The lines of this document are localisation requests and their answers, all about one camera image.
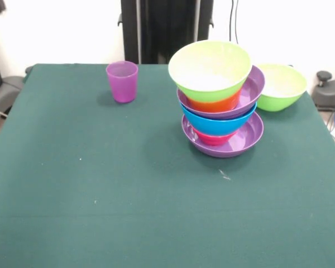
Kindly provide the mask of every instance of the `green bowl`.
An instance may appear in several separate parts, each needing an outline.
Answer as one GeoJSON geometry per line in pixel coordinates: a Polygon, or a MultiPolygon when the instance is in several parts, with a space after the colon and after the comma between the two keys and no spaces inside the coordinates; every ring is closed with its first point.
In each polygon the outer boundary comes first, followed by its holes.
{"type": "Polygon", "coordinates": [[[307,90],[306,78],[293,67],[281,64],[258,65],[266,83],[258,99],[259,109],[277,112],[291,106],[307,90]]]}
{"type": "Polygon", "coordinates": [[[204,40],[184,46],[169,62],[169,74],[184,94],[197,102],[217,102],[244,84],[252,62],[240,46],[204,40]]]}

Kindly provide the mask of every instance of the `blue bowl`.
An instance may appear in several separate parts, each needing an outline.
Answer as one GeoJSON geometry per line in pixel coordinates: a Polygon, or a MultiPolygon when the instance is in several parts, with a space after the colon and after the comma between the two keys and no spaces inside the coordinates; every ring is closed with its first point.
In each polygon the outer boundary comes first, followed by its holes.
{"type": "Polygon", "coordinates": [[[218,120],[198,116],[187,110],[182,104],[180,105],[187,120],[194,128],[202,133],[214,136],[227,135],[242,127],[252,116],[257,107],[257,103],[255,103],[255,105],[253,105],[253,107],[242,116],[236,117],[234,119],[218,120]]]}

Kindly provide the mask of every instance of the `bowl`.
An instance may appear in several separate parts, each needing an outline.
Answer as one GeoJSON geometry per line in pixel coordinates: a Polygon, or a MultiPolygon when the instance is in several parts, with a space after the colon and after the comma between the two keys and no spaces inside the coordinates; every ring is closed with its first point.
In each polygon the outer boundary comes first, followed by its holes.
{"type": "Polygon", "coordinates": [[[192,129],[194,130],[194,132],[196,133],[196,135],[200,138],[201,142],[203,142],[204,144],[207,144],[207,145],[211,145],[211,146],[223,145],[234,134],[236,134],[236,131],[234,131],[234,132],[232,132],[230,134],[223,135],[223,136],[212,136],[212,135],[208,135],[208,134],[202,133],[202,132],[198,131],[196,128],[194,128],[194,127],[192,127],[192,129]]]}
{"type": "Polygon", "coordinates": [[[232,96],[218,102],[197,102],[188,98],[190,106],[200,112],[221,113],[234,109],[240,100],[242,88],[232,96]]]}
{"type": "Polygon", "coordinates": [[[252,69],[248,53],[225,41],[204,40],[184,46],[169,62],[178,88],[197,102],[217,102],[235,94],[252,69]]]}
{"type": "Polygon", "coordinates": [[[181,125],[186,137],[199,151],[218,158],[235,157],[249,150],[261,139],[264,129],[262,119],[254,112],[250,119],[226,143],[220,146],[211,146],[202,142],[185,116],[183,116],[181,125]]]}
{"type": "Polygon", "coordinates": [[[183,105],[181,105],[181,107],[187,120],[196,130],[208,135],[224,136],[236,131],[241,126],[243,126],[243,124],[246,123],[246,121],[255,111],[257,104],[255,104],[247,113],[243,114],[242,116],[227,120],[204,118],[190,112],[183,105]]]}
{"type": "Polygon", "coordinates": [[[264,83],[265,80],[262,71],[259,68],[253,66],[247,80],[242,86],[242,91],[237,106],[233,110],[226,112],[208,113],[198,111],[191,106],[190,100],[181,90],[177,90],[177,95],[180,103],[187,110],[197,114],[198,116],[210,119],[231,119],[245,114],[249,109],[252,108],[262,93],[264,83]]]}
{"type": "Polygon", "coordinates": [[[258,108],[277,112],[291,106],[307,90],[306,78],[294,67],[281,64],[262,64],[266,84],[258,100],[258,108]]]}

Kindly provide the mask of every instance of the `cup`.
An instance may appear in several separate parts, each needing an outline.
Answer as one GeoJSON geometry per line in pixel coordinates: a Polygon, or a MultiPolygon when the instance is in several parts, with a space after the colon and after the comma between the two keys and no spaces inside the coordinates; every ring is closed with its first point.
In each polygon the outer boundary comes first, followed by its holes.
{"type": "Polygon", "coordinates": [[[130,61],[111,63],[106,68],[112,95],[116,102],[128,103],[135,99],[138,66],[130,61]]]}

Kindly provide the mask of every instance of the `purple plate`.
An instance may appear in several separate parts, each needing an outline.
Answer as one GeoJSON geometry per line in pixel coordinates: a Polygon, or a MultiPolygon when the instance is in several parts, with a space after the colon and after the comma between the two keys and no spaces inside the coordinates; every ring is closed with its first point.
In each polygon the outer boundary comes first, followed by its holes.
{"type": "Polygon", "coordinates": [[[236,134],[234,134],[225,144],[211,146],[201,142],[185,116],[183,116],[181,124],[186,137],[199,151],[218,158],[234,157],[247,151],[260,140],[264,128],[261,117],[254,112],[247,123],[239,128],[236,134]]]}
{"type": "Polygon", "coordinates": [[[247,77],[247,80],[242,86],[240,101],[235,109],[220,113],[206,113],[195,110],[190,106],[189,100],[180,89],[178,89],[177,94],[181,104],[187,110],[197,114],[198,116],[211,119],[230,119],[241,116],[252,108],[252,106],[258,100],[259,96],[262,94],[264,84],[265,80],[262,71],[259,68],[253,66],[250,74],[247,77]]]}

